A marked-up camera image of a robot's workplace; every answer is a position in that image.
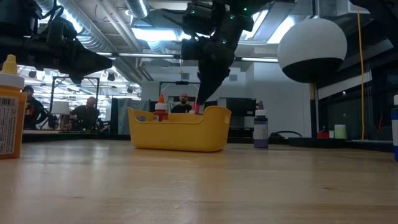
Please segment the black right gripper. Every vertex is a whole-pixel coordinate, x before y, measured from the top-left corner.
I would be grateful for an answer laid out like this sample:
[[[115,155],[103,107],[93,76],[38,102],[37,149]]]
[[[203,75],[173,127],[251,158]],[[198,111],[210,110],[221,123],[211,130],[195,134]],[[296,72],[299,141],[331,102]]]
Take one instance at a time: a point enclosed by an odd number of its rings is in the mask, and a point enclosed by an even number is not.
[[[198,62],[200,87],[197,104],[204,105],[229,76],[229,67],[234,61],[234,51],[211,39],[183,39],[182,60]]]

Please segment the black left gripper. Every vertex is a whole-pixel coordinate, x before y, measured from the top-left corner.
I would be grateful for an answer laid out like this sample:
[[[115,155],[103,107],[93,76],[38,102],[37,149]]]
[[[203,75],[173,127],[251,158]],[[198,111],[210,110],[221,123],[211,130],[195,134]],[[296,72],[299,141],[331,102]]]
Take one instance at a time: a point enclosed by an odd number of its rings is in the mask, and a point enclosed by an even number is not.
[[[68,73],[74,84],[81,84],[83,75],[77,70],[75,63],[80,44],[76,40],[78,32],[73,24],[62,17],[56,17],[49,21],[46,34],[46,44],[59,57],[58,69],[63,73]],[[111,59],[84,48],[83,71],[85,73],[95,73],[112,66]]]

